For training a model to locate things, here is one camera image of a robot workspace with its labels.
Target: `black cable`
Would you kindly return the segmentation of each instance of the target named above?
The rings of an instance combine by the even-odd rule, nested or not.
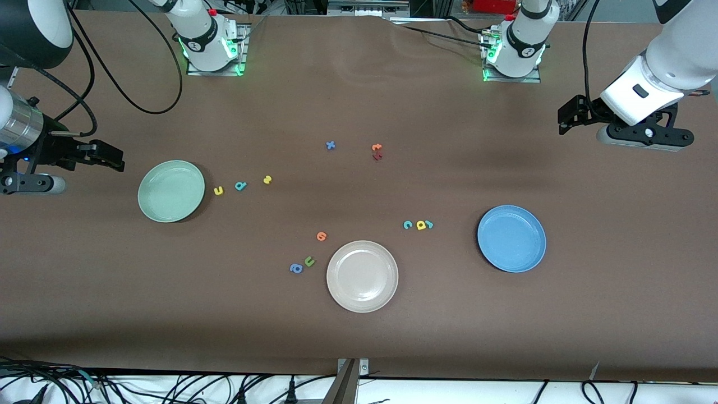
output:
[[[92,41],[90,40],[89,36],[87,35],[87,32],[85,31],[85,28],[82,26],[82,24],[80,23],[80,20],[77,18],[77,16],[75,15],[75,12],[74,12],[72,9],[70,10],[70,15],[72,15],[73,19],[75,20],[75,23],[78,25],[78,28],[80,29],[80,32],[82,33],[83,37],[85,38],[85,41],[87,41],[88,46],[90,47],[90,49],[92,50],[92,53],[93,53],[93,54],[95,55],[95,57],[97,58],[97,61],[100,63],[100,66],[102,66],[102,69],[103,69],[103,70],[105,71],[105,73],[107,74],[107,77],[110,78],[110,81],[112,81],[112,84],[115,86],[115,88],[117,88],[117,91],[119,91],[119,93],[127,100],[127,102],[129,102],[133,107],[135,107],[136,109],[138,109],[138,110],[144,112],[145,114],[151,114],[151,115],[164,114],[165,112],[168,112],[169,110],[173,109],[174,106],[176,106],[177,103],[180,102],[180,97],[182,97],[183,82],[182,82],[182,69],[181,69],[181,67],[180,67],[180,62],[177,60],[177,56],[174,54],[174,50],[172,49],[172,45],[169,43],[169,40],[164,36],[164,34],[162,34],[162,31],[161,31],[160,28],[157,26],[157,24],[155,24],[154,21],[152,21],[152,19],[149,18],[149,16],[147,16],[147,13],[145,13],[145,12],[137,5],[137,3],[135,3],[133,0],[127,0],[127,1],[129,1],[130,4],[132,4],[132,6],[134,6],[134,8],[137,9],[137,11],[138,11],[140,14],[142,14],[142,16],[143,16],[143,17],[152,25],[152,27],[159,33],[159,36],[162,37],[162,40],[163,40],[164,43],[167,45],[167,49],[169,49],[169,54],[172,56],[172,59],[173,59],[173,61],[174,61],[174,66],[177,68],[177,75],[179,76],[179,90],[177,90],[177,97],[174,99],[174,101],[172,102],[172,104],[170,104],[170,106],[168,106],[167,108],[162,109],[162,110],[160,110],[160,111],[150,111],[150,110],[148,110],[148,109],[142,108],[142,107],[141,107],[140,105],[138,105],[135,101],[133,101],[132,98],[130,98],[130,97],[127,95],[127,93],[125,93],[125,91],[122,89],[122,87],[121,87],[120,84],[117,82],[117,80],[115,79],[115,77],[112,75],[112,73],[110,73],[110,69],[108,69],[107,65],[105,64],[105,61],[102,60],[102,57],[101,57],[100,54],[98,53],[97,49],[95,49],[95,45],[94,45],[94,44],[92,43]]]
[[[186,379],[184,379],[183,381],[179,382],[179,385],[181,385],[183,382],[189,380],[190,377],[191,377],[191,376],[187,376]],[[187,385],[184,386],[181,390],[175,390],[175,392],[174,392],[173,395],[172,395],[172,399],[173,399],[173,400],[176,400],[186,389],[190,388],[191,385],[194,385],[196,382],[199,382],[200,380],[204,379],[205,377],[209,377],[209,375],[201,375],[201,376],[199,376],[197,379],[194,379],[193,381],[187,383]]]
[[[232,400],[232,380],[230,380],[229,377],[227,377],[227,385],[229,386],[229,388],[228,388],[229,393],[227,396],[227,401],[225,401],[225,404],[229,404],[229,402]]]
[[[37,361],[37,360],[30,360],[30,359],[23,359],[23,360],[15,360],[8,357],[4,357],[0,355],[0,360],[4,361],[6,363],[11,364],[10,367],[13,366],[20,366],[23,367],[23,369],[26,369],[25,365],[31,364],[39,367],[67,367],[73,370],[83,370],[83,368],[79,366],[75,366],[74,364],[65,364],[65,363],[54,363],[54,362],[44,362],[44,361]],[[3,362],[0,362],[0,367],[7,367]]]
[[[78,41],[78,45],[80,46],[80,49],[83,50],[83,53],[85,54],[85,59],[88,61],[88,69],[90,70],[90,81],[88,82],[88,86],[85,87],[85,90],[80,95],[80,98],[85,99],[90,91],[92,90],[92,86],[95,84],[95,64],[92,61],[92,57],[90,56],[90,53],[88,52],[87,47],[85,46],[85,43],[80,38],[80,35],[77,31],[75,31],[75,28],[73,28],[73,36],[75,37],[75,40]],[[77,108],[77,106],[80,105],[79,102],[75,101],[72,105],[70,105],[66,110],[64,110],[60,115],[57,115],[55,117],[55,121],[59,121],[62,118],[65,118],[67,114],[73,111],[73,109]]]
[[[73,379],[73,378],[71,378],[71,377],[62,377],[62,378],[63,378],[63,379],[66,379],[66,380],[69,380],[70,382],[72,382],[72,383],[75,385],[75,387],[78,388],[78,390],[80,391],[80,398],[83,399],[80,404],[84,404],[84,402],[87,401],[87,399],[88,399],[89,396],[90,396],[90,391],[87,390],[87,386],[85,386],[84,383],[83,383],[82,386],[80,386],[80,383],[78,383],[77,380],[75,380],[75,379]]]
[[[215,384],[216,382],[219,382],[220,380],[225,379],[225,378],[227,378],[227,377],[229,377],[229,376],[228,376],[228,375],[225,375],[225,376],[220,376],[220,377],[218,377],[218,378],[212,380],[211,382],[209,382],[208,384],[206,384],[206,386],[204,386],[204,387],[202,387],[201,389],[197,390],[197,391],[195,392],[195,394],[193,394],[192,396],[190,396],[190,398],[187,399],[187,401],[189,401],[190,403],[193,403],[194,400],[195,400],[195,397],[197,397],[201,392],[205,391],[205,390],[207,389],[207,387],[210,387],[211,385]]]
[[[43,76],[45,76],[46,78],[50,79],[50,81],[52,81],[53,83],[55,83],[55,84],[57,84],[58,86],[60,86],[63,90],[67,91],[71,96],[73,96],[73,97],[75,98],[75,100],[77,100],[77,102],[80,103],[81,106],[83,106],[83,108],[85,109],[85,111],[88,113],[88,116],[90,117],[90,121],[92,122],[92,129],[90,129],[89,132],[80,132],[80,133],[78,134],[79,137],[91,136],[92,134],[94,134],[95,132],[97,132],[97,119],[95,118],[95,114],[93,114],[92,110],[91,110],[90,107],[87,105],[87,103],[85,102],[85,100],[83,100],[82,98],[80,98],[80,96],[79,96],[76,92],[74,92],[74,91],[73,91],[70,87],[68,87],[65,83],[63,83],[62,81],[60,81],[60,80],[58,80],[56,77],[54,77],[52,74],[50,74],[50,73],[48,73],[47,71],[45,71],[45,69],[39,67],[38,65],[34,64],[33,62],[30,62],[28,59],[25,59],[25,58],[23,58],[22,56],[18,55],[14,50],[10,49],[9,47],[7,47],[7,46],[6,46],[4,43],[2,43],[2,42],[0,42],[0,49],[2,49],[4,52],[7,52],[7,53],[9,53],[10,55],[16,57],[18,60],[20,60],[21,62],[23,62],[25,65],[31,67],[32,69],[36,70],[38,73],[40,73],[40,74],[42,74]]]
[[[305,381],[305,382],[299,383],[298,385],[296,385],[296,386],[294,387],[294,389],[298,389],[298,388],[300,388],[301,386],[307,385],[307,384],[309,384],[309,383],[311,383],[311,382],[316,382],[316,381],[319,380],[319,379],[326,379],[327,377],[335,377],[335,376],[336,376],[336,375],[318,376],[318,377],[315,377],[315,378],[313,378],[313,379],[309,379],[309,380],[307,380],[307,381]],[[269,404],[274,404],[274,403],[276,403],[277,401],[281,400],[281,398],[284,397],[285,395],[287,395],[287,393],[289,393],[289,390],[287,390],[287,391],[283,392],[282,394],[280,394],[277,398],[275,398],[274,400],[270,401]]]
[[[242,7],[241,4],[237,3],[236,0],[224,0],[224,2],[225,2],[225,7],[227,7],[227,4],[232,3],[232,6],[233,6],[233,7],[237,7],[240,11],[245,12],[245,13],[247,13],[247,14],[250,14],[250,13],[247,11],[247,8]]]
[[[582,383],[581,383],[581,392],[583,393],[584,398],[586,398],[586,401],[588,401],[588,402],[591,403],[591,404],[596,404],[593,400],[591,400],[590,398],[588,398],[588,394],[586,394],[586,386],[587,386],[587,385],[593,387],[593,391],[596,392],[596,395],[598,396],[598,400],[601,402],[601,404],[605,404],[605,403],[603,402],[603,397],[601,396],[601,393],[598,392],[598,388],[597,388],[596,385],[594,385],[593,382],[590,381],[590,380],[586,380],[585,382],[582,382]]]
[[[591,100],[591,91],[589,89],[589,79],[588,79],[588,57],[586,55],[586,44],[588,42],[588,30],[591,27],[591,21],[593,20],[593,14],[596,12],[596,7],[598,7],[598,2],[600,0],[596,0],[593,3],[593,7],[591,7],[591,12],[588,14],[588,19],[586,20],[586,27],[584,28],[584,37],[583,37],[583,43],[581,46],[581,52],[583,54],[583,63],[584,63],[584,89],[586,91],[586,103],[588,104],[588,109],[591,111],[592,117],[598,117],[602,119],[608,119],[606,116],[601,116],[596,113],[596,111],[593,108],[593,102]]]
[[[244,375],[244,378],[242,379],[242,384],[241,384],[240,388],[242,388],[242,389],[244,388],[244,383],[247,381],[248,378],[249,378],[249,375]]]
[[[544,393],[544,389],[546,386],[549,385],[549,380],[544,380],[544,383],[541,385],[541,388],[538,389],[538,393],[536,393],[536,398],[533,399],[532,404],[539,404],[539,400],[541,399],[541,394]]]
[[[270,377],[273,377],[274,375],[261,375],[254,379],[252,379],[251,382],[247,383],[247,387],[244,389],[245,391],[249,391],[252,387],[258,385],[260,382],[263,382],[264,380],[269,379]]]
[[[22,369],[29,372],[30,374],[39,376],[43,380],[50,381],[52,384],[56,385],[62,392],[62,396],[64,397],[66,404],[70,404],[68,397],[72,398],[72,400],[75,404],[80,404],[80,401],[78,400],[77,396],[75,396],[75,394],[72,392],[72,390],[70,390],[67,386],[62,384],[54,375],[52,375],[52,373],[55,372],[54,369],[40,370],[37,368],[29,367],[28,361],[25,361],[25,362],[24,361],[14,361],[14,360],[12,360],[10,358],[6,358],[6,357],[0,357],[0,359],[8,361],[8,362],[12,363],[13,365],[19,366]]]
[[[119,387],[117,387],[115,383],[109,383],[108,385],[110,386],[110,390],[115,393],[115,396],[120,399],[122,404],[129,404],[129,401],[125,399],[125,396],[122,394]]]
[[[289,380],[289,389],[286,392],[286,399],[284,400],[284,404],[297,404],[299,400],[297,400],[297,386],[294,385],[294,375],[292,375],[292,378]]]
[[[107,404],[112,403],[112,401],[110,401],[110,395],[107,394],[107,387],[104,384],[100,386],[100,394],[105,398]]]
[[[134,395],[139,395],[139,396],[142,396],[142,397],[149,397],[149,398],[156,398],[156,399],[159,399],[159,400],[167,400],[168,403],[190,404],[190,403],[187,402],[187,401],[175,400],[175,399],[167,398],[167,396],[161,396],[161,395],[152,394],[152,393],[149,393],[149,392],[139,392],[139,391],[137,391],[137,390],[131,389],[130,387],[127,387],[127,386],[123,385],[122,383],[111,382],[110,380],[107,380],[107,382],[115,383],[117,386],[122,387],[123,389],[127,390],[128,392],[130,392],[130,393],[132,393],[132,394],[134,394]]]
[[[170,400],[170,398],[169,398],[169,395],[170,395],[170,394],[173,394],[173,393],[174,393],[173,396],[172,396],[172,400],[174,400],[174,399],[177,397],[177,394],[176,394],[177,389],[180,387],[180,385],[181,385],[185,380],[182,380],[182,376],[181,376],[181,375],[178,375],[178,376],[177,376],[177,381],[175,382],[174,386],[172,386],[172,388],[169,389],[169,391],[167,392],[167,394],[166,394],[166,395],[164,396],[164,398],[162,399],[162,404],[164,404],[165,401]]]
[[[88,394],[83,399],[83,404],[86,404],[88,400],[92,402],[92,400],[90,400],[90,389],[88,389],[87,382],[87,380],[83,380],[83,387],[85,388],[85,391],[88,392]]]
[[[23,376],[15,377],[13,380],[10,380],[9,382],[7,382],[7,384],[5,384],[3,387],[0,387],[0,391],[5,390],[5,387],[8,387],[11,384],[15,383],[16,381],[18,381],[20,379],[24,379],[25,377],[27,377],[27,376],[23,375]]]
[[[464,39],[456,38],[456,37],[451,37],[449,35],[439,34],[438,32],[426,31],[425,29],[421,29],[421,28],[407,27],[406,25],[402,25],[402,27],[404,27],[406,29],[410,29],[412,31],[423,32],[424,34],[434,35],[436,37],[447,38],[448,40],[454,40],[454,41],[458,41],[458,42],[469,43],[471,45],[477,45],[479,47],[491,47],[491,45],[489,45],[489,44],[464,40]]]
[[[630,398],[628,399],[628,404],[633,404],[633,399],[635,398],[635,394],[638,392],[638,382],[633,381],[633,391],[630,394]]]
[[[453,21],[453,22],[457,23],[458,25],[460,25],[461,28],[466,29],[468,32],[473,32],[473,33],[475,33],[475,34],[480,34],[481,31],[483,31],[484,29],[491,28],[491,26],[488,26],[488,27],[486,27],[486,28],[481,28],[481,29],[471,28],[471,27],[469,27],[468,25],[464,24],[464,22],[463,22],[462,20],[460,20],[460,19],[458,19],[458,18],[456,18],[456,17],[454,17],[454,16],[452,16],[452,15],[449,15],[449,16],[447,16],[447,17],[444,17],[444,19],[450,19],[451,21]]]

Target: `beige plate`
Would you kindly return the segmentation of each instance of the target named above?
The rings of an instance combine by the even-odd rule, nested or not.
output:
[[[327,267],[327,287],[334,300],[355,313],[370,313],[396,292],[399,272],[391,253],[380,244],[360,240],[339,248]]]

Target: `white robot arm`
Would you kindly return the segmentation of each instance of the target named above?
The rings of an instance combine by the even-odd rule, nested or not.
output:
[[[663,7],[671,3],[676,1],[663,0]],[[718,73],[718,1],[693,0],[674,11],[673,16],[659,13],[668,18],[663,31],[601,93],[629,125],[678,102]]]
[[[693,134],[673,128],[676,103],[718,74],[718,1],[653,0],[663,31],[621,75],[590,101],[576,96],[559,109],[559,133],[606,123],[597,138],[608,144],[677,151]],[[668,120],[661,122],[664,115]]]
[[[150,0],[167,15],[177,30],[179,43],[195,68],[213,72],[238,57],[230,46],[237,37],[237,26],[216,13],[210,15],[202,0]]]
[[[516,19],[495,28],[500,32],[498,46],[486,61],[505,76],[528,75],[541,62],[546,38],[558,20],[559,5],[554,0],[522,1]]]
[[[70,53],[73,40],[63,0],[0,1],[0,64],[53,68]],[[63,192],[65,180],[36,173],[40,165],[68,171],[74,171],[77,164],[102,165],[124,171],[120,149],[101,140],[84,143],[68,136],[91,135],[96,125],[86,134],[69,132],[59,119],[43,114],[38,102],[35,97],[26,100],[0,86],[0,195]],[[22,160],[27,162],[24,173],[18,172]]]

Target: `table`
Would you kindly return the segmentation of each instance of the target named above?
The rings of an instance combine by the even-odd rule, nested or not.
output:
[[[169,104],[172,61],[140,15],[80,17],[133,98]],[[79,167],[61,196],[3,198],[0,353],[309,374],[369,357],[385,376],[568,380],[600,361],[601,379],[714,380],[715,100],[681,102],[677,124],[696,141],[679,153],[603,145],[598,126],[559,136],[556,110],[583,92],[582,30],[556,26],[540,85],[484,83],[471,45],[373,17],[269,17],[245,76],[186,77],[161,116],[132,109],[99,73],[96,138],[124,150],[126,171]],[[659,30],[593,26],[593,96]],[[79,47],[53,72],[84,88]],[[14,90],[51,116],[71,102],[34,72]],[[64,122],[89,127],[81,109]],[[136,191],[171,159],[197,164],[207,194],[188,220],[158,224]],[[480,217],[506,203],[546,229],[546,256],[527,273],[477,249]],[[434,228],[402,227],[423,219]],[[332,253],[356,239],[399,267],[393,300],[370,314],[339,307],[325,282]],[[314,267],[288,271],[307,255]]]

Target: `plate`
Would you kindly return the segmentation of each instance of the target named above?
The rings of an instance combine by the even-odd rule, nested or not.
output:
[[[205,195],[205,178],[191,162],[170,160],[157,165],[142,178],[137,203],[154,221],[170,223],[186,218]]]
[[[518,206],[496,206],[486,212],[476,237],[484,257],[506,272],[528,271],[546,253],[546,233],[541,222]]]
[[[391,253],[380,244],[360,240],[339,248],[327,267],[327,287],[339,306],[370,313],[387,304],[399,282]]]

